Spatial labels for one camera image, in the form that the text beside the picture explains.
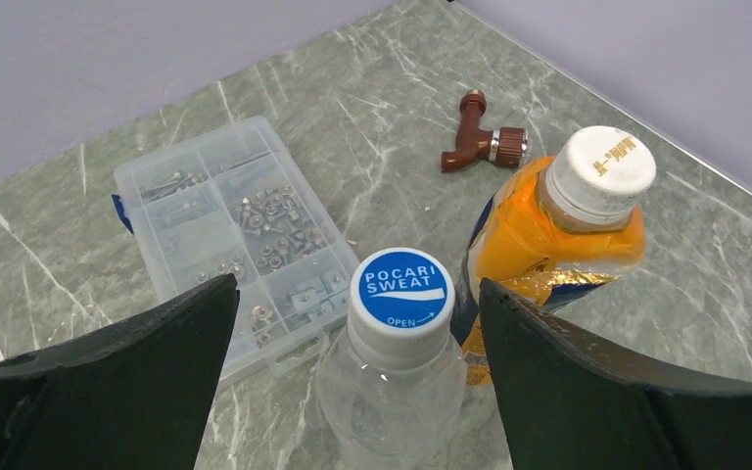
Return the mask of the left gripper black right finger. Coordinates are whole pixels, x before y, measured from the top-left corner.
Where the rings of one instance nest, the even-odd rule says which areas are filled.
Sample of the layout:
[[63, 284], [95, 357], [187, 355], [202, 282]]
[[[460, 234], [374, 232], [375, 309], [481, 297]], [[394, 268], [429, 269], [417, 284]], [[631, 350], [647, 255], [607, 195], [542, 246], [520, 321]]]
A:
[[484, 280], [480, 319], [517, 469], [752, 469], [752, 382], [632, 351]]

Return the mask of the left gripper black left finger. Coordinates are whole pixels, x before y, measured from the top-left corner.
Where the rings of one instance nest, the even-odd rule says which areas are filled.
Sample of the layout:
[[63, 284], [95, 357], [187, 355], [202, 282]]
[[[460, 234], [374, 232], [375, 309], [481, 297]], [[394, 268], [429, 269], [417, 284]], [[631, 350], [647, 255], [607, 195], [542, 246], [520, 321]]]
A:
[[239, 302], [220, 275], [0, 361], [0, 469], [192, 468]]

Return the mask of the orange juice bottle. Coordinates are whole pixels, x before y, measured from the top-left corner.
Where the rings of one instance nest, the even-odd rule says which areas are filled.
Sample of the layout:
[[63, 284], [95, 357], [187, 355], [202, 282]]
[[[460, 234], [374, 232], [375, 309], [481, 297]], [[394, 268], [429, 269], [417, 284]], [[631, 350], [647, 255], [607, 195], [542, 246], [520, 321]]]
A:
[[615, 230], [571, 232], [557, 225], [539, 197], [539, 158], [519, 169], [489, 199], [474, 226], [454, 280], [451, 333], [467, 364], [466, 383], [492, 380], [479, 320], [479, 284], [488, 278], [556, 311], [640, 265], [645, 232], [640, 207]]

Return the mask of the clear plastic bottle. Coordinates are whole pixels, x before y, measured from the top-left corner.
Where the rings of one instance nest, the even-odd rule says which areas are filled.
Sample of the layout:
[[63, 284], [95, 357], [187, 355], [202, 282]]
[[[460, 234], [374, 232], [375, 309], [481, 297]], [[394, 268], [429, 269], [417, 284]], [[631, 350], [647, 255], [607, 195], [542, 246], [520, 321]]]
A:
[[453, 434], [467, 364], [452, 336], [432, 361], [394, 371], [362, 360], [347, 328], [320, 359], [318, 399], [341, 469], [412, 469]]

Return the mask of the blue bottle cap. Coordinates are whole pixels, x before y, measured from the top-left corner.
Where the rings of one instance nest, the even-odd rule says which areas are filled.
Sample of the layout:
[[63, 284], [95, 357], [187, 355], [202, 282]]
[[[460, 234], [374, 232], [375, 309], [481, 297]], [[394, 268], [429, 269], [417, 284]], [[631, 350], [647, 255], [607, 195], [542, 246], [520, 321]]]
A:
[[378, 251], [351, 278], [347, 331], [360, 360], [410, 371], [434, 360], [451, 338], [452, 279], [433, 256], [396, 247]]

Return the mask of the white bottle cap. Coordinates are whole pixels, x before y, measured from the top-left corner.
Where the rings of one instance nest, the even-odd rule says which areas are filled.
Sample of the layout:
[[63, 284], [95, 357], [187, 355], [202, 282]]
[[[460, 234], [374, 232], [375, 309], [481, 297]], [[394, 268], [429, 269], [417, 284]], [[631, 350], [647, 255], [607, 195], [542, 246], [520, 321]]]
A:
[[540, 176], [553, 208], [589, 225], [625, 220], [652, 185], [655, 158], [630, 133], [594, 125], [575, 132]]

